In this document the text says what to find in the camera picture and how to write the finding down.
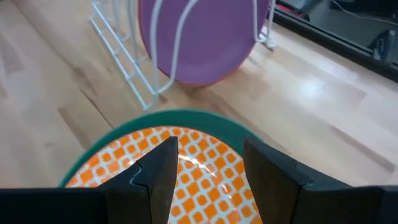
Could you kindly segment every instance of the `orange checkered plate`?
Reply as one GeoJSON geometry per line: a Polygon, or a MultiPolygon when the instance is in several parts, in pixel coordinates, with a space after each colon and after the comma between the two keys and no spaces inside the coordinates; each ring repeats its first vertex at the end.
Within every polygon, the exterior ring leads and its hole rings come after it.
{"type": "Polygon", "coordinates": [[[261,223],[242,158],[203,132],[161,126],[127,134],[99,150],[67,187],[96,187],[169,136],[178,136],[178,177],[170,223],[261,223]]]}

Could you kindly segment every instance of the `wire rack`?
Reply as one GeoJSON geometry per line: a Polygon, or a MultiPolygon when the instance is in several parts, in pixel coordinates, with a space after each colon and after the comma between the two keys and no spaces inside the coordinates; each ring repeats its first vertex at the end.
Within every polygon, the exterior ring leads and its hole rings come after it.
{"type": "MultiPolygon", "coordinates": [[[[154,8],[152,10],[151,24],[150,24],[150,54],[152,55],[152,69],[153,69],[153,82],[148,80],[148,76],[145,76],[142,72],[141,65],[149,57],[148,55],[140,56],[138,54],[138,43],[136,37],[136,15],[137,15],[137,2],[139,0],[126,0],[125,3],[122,0],[94,0],[91,2],[93,6],[93,12],[90,16],[90,22],[96,29],[98,35],[101,37],[105,46],[107,46],[112,58],[120,68],[124,79],[131,87],[132,92],[140,102],[144,112],[150,111],[153,106],[159,101],[159,94],[169,89],[174,81],[178,62],[178,50],[180,47],[181,33],[187,16],[190,11],[195,7],[195,4],[199,0],[189,0],[185,9],[183,10],[180,19],[177,24],[177,30],[174,41],[174,49],[172,56],[172,69],[170,79],[166,84],[160,86],[159,84],[159,71],[157,68],[157,21],[159,12],[161,10],[164,0],[156,0],[154,8]],[[121,24],[126,23],[128,29],[124,30],[125,33],[121,32],[121,24]],[[116,40],[116,44],[111,44],[109,35],[116,40]],[[126,47],[126,42],[132,46],[131,49],[126,47]],[[126,57],[129,66],[126,66],[121,61],[121,56],[126,57]],[[139,77],[144,84],[146,90],[152,96],[149,100],[144,99],[137,84],[134,84],[133,78],[139,77]]],[[[271,39],[272,21],[274,18],[275,0],[271,0],[270,10],[268,15],[267,30],[266,32],[258,33],[257,31],[257,0],[252,0],[253,9],[253,37],[258,43],[264,44],[268,49],[273,50],[275,44],[271,39]]]]}

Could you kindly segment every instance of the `orange and white plate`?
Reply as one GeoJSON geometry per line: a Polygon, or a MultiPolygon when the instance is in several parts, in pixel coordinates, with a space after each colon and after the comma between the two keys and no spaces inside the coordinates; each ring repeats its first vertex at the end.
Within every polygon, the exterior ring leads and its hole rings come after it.
{"type": "Polygon", "coordinates": [[[178,177],[169,223],[261,223],[242,158],[206,133],[175,126],[127,134],[99,150],[67,187],[96,187],[169,136],[178,136],[178,177]]]}

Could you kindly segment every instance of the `wooden floor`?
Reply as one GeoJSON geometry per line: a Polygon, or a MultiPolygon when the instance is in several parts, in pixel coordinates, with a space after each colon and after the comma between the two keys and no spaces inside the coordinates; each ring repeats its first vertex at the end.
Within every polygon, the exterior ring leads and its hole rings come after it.
{"type": "MultiPolygon", "coordinates": [[[[56,186],[142,113],[90,13],[88,0],[0,1],[0,187],[56,186]]],[[[344,182],[398,184],[398,85],[279,26],[274,40],[221,82],[174,85],[156,110],[221,113],[344,182]]]]}

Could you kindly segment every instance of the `plate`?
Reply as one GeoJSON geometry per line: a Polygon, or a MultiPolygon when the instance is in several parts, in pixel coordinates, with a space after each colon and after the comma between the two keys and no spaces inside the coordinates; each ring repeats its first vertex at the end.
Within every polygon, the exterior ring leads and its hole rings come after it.
{"type": "MultiPolygon", "coordinates": [[[[169,76],[177,22],[188,0],[164,1],[157,25],[157,57],[159,69],[169,76]]],[[[149,55],[154,3],[139,1],[139,25],[149,55]]],[[[269,0],[257,0],[258,31],[268,7],[269,0]]],[[[183,27],[175,79],[185,84],[214,83],[238,68],[254,44],[251,0],[199,0],[183,27]]]]}
{"type": "Polygon", "coordinates": [[[89,158],[67,187],[96,187],[169,136],[178,136],[178,175],[170,223],[261,223],[242,158],[217,138],[190,128],[158,126],[134,131],[89,158]]]}

